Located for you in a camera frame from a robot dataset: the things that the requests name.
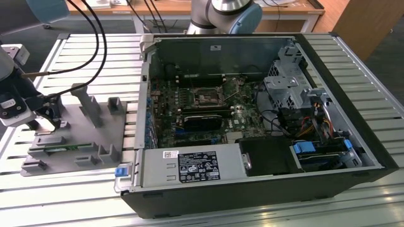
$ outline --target table leg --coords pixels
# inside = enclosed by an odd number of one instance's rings
[[[143,22],[139,20],[139,18],[135,15],[133,16],[133,20],[134,20],[134,23],[135,23],[137,33],[145,34]]]
[[[321,16],[319,14],[310,15],[309,19],[305,22],[302,32],[313,32],[317,22],[319,20],[319,16]]]

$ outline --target barcode sticker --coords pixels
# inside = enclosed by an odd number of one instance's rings
[[[179,157],[178,150],[169,150],[163,152],[163,158],[173,158],[173,157]]]

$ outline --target wooden cabinet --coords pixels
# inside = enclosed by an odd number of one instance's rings
[[[365,61],[404,14],[404,0],[318,0],[326,13],[314,32],[337,32]]]

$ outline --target wooden table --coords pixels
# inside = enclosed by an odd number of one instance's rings
[[[74,0],[78,6],[86,11],[90,15],[87,7],[81,0]],[[290,6],[287,8],[279,8],[281,11],[281,20],[305,20],[302,32],[311,32],[317,25],[319,16],[325,13],[325,9],[317,9],[309,0],[299,0],[299,6]],[[134,8],[141,15],[142,20],[153,19],[151,12],[145,4],[143,0],[133,0]],[[157,7],[162,14],[163,19],[167,20],[190,20],[191,19],[191,1],[190,0],[158,0],[155,1]],[[79,11],[74,8],[71,4],[70,11],[71,16],[69,19],[73,20],[85,20]],[[98,16],[101,19],[106,20],[133,20],[135,22],[137,33],[145,33],[143,23],[135,16],[130,6],[113,6],[110,9],[98,9]],[[265,7],[263,8],[263,20],[278,20],[279,12],[278,7]]]

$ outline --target yellow wire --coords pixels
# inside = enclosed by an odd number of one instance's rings
[[[307,134],[313,129],[314,129],[315,126],[310,126],[309,129],[306,129],[299,135],[298,137],[303,136],[305,134]]]

